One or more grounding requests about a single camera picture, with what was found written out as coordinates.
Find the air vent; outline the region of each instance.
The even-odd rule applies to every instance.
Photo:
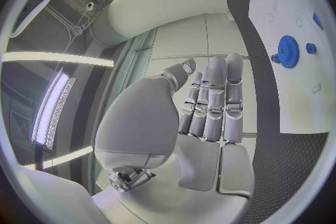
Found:
[[[27,150],[31,149],[30,119],[11,110],[10,131],[12,141]]]

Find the wall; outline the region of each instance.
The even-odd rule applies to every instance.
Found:
[[[244,41],[234,21],[229,21],[225,14],[199,15],[170,24],[160,26],[154,42],[152,57],[147,74],[156,74],[158,71],[180,63],[188,55],[231,54],[237,52],[248,56]],[[179,59],[156,59],[168,56],[184,55]],[[196,72],[203,72],[208,64],[208,58],[194,58],[197,64]],[[173,101],[177,110],[181,109],[187,95],[192,77],[174,95]],[[244,128],[246,133],[256,133],[256,97],[253,73],[249,60],[244,60],[243,70],[243,101],[244,101]],[[253,158],[255,138],[244,138],[244,142]]]

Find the black mesh surface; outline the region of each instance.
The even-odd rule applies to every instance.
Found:
[[[303,184],[320,156],[327,134],[280,133],[276,80],[264,44],[249,19],[249,2],[227,0],[250,57],[257,102],[255,195],[241,223],[261,223]]]

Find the blue plastic part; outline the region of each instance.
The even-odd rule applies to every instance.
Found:
[[[280,63],[280,59],[279,59],[279,55],[278,54],[272,55],[270,59],[271,59],[271,61],[273,63]]]
[[[318,26],[320,26],[320,28],[323,30],[322,24],[321,24],[321,22],[320,22],[320,20],[319,20],[319,18],[318,18],[318,16],[317,16],[317,14],[316,14],[316,12],[314,12],[314,15],[313,15],[312,19],[313,19],[313,20],[316,22],[316,24],[317,24]]]
[[[285,35],[281,38],[278,46],[278,56],[284,67],[293,68],[296,66],[300,57],[300,50],[293,37]]]
[[[307,43],[306,50],[309,54],[316,54],[316,52],[318,51],[315,44],[313,43]]]

